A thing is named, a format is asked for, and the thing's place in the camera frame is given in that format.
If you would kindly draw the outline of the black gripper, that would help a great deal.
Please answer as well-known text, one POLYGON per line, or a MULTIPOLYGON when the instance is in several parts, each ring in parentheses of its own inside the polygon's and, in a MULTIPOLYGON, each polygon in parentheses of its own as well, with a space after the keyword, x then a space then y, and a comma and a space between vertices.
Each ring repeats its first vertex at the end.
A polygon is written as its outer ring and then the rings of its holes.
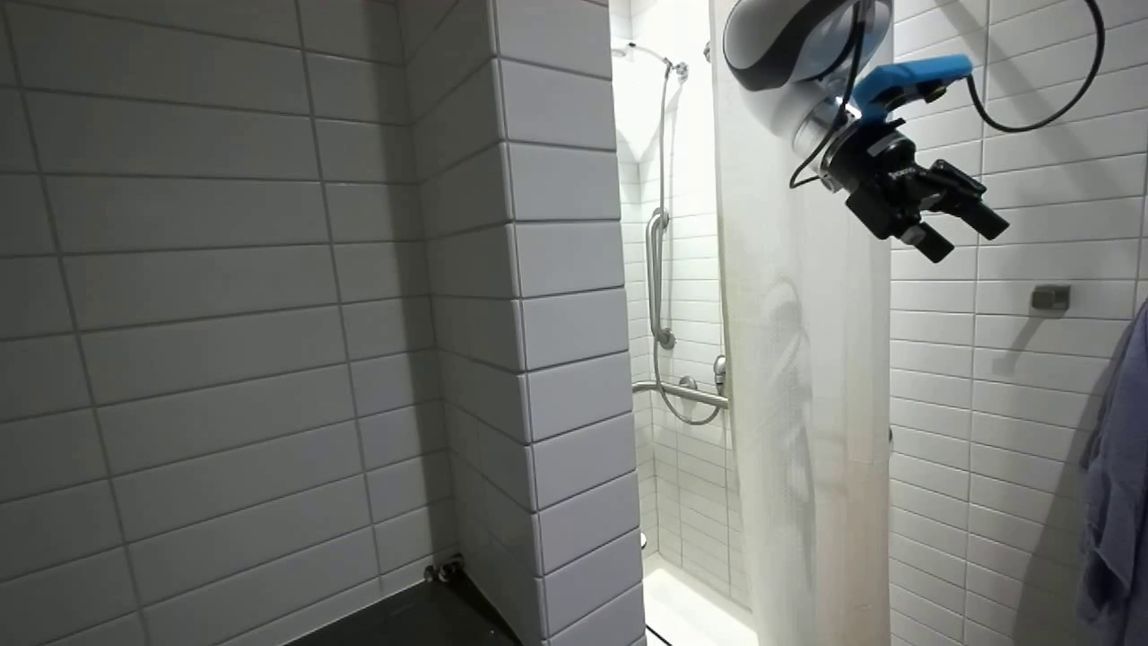
POLYGON ((937 157, 916 162, 916 144, 900 120, 883 127, 849 127, 826 157, 826 181, 847 193, 847 209, 876 234, 900 238, 928 264, 945 264, 954 243, 922 222, 926 213, 949 213, 980 238, 999 242, 1009 222, 983 203, 987 188, 958 164, 937 157))

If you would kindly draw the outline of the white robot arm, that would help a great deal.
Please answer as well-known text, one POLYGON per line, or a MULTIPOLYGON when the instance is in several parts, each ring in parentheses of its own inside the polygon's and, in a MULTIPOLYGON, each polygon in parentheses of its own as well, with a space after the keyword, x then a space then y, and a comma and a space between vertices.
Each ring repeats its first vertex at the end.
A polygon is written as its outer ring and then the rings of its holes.
POLYGON ((869 70, 893 22, 893 0, 737 0, 720 26, 720 60, 749 112, 802 150, 790 188, 821 182, 881 242, 896 238, 945 264, 954 243, 926 222, 954 216, 995 242, 1009 222, 987 188, 958 164, 920 162, 896 109, 940 101, 971 75, 965 55, 869 70))

